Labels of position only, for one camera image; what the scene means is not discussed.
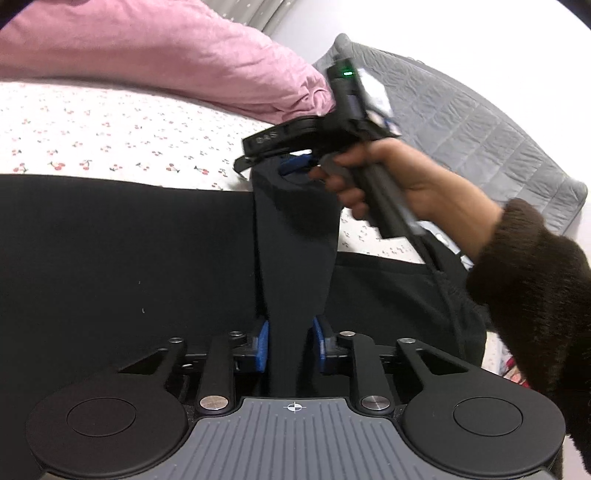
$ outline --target black circular pad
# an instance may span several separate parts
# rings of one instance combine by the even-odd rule
[[[429,377],[402,428],[421,456],[468,478],[516,478],[547,466],[565,433],[549,399],[483,371]]]
[[[79,403],[68,414],[68,425],[87,437],[108,437],[128,428],[135,407],[118,398],[93,398]]]
[[[501,437],[518,429],[521,411],[500,398],[478,397],[464,400],[453,411],[453,418],[463,429],[484,437]]]
[[[65,478],[119,478],[166,458],[187,430],[183,406],[147,375],[111,374],[42,400],[27,441],[43,467]]]

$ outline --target brown fuzzy sleeve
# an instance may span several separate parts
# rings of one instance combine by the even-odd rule
[[[591,469],[591,272],[583,251],[512,200],[467,289],[489,306],[530,385],[561,408]]]

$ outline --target wall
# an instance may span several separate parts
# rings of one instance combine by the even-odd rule
[[[591,30],[556,0],[298,0],[273,38],[314,62],[341,32],[465,83],[591,186]]]

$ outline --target gray quilted blanket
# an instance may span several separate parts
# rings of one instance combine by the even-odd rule
[[[324,73],[337,54],[354,58],[385,85],[403,140],[499,204],[526,200],[556,233],[564,233],[581,210],[586,185],[476,92],[425,64],[353,43],[344,34],[314,66]]]

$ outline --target pink pillow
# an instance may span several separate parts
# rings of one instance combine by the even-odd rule
[[[0,77],[159,87],[277,124],[333,106],[290,49],[200,0],[36,0],[0,31]]]

